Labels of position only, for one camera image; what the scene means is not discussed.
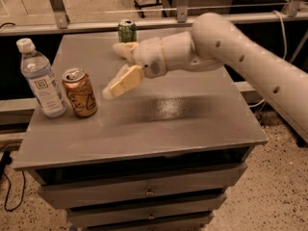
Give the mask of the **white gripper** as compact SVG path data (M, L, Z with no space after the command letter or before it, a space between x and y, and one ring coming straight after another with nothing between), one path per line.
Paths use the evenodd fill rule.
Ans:
M167 74L160 38L146 39L140 43L118 42L113 45L118 56L135 65L125 64L115 78L102 90L107 100L112 100L137 87L146 78L156 78Z

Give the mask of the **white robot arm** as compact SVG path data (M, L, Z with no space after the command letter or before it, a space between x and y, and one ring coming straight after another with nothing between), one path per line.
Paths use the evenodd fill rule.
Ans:
M111 100L144 78L173 70L210 71L229 65L308 141L308 74L252 41L217 13L199 16L189 31L113 45L128 61L103 89Z

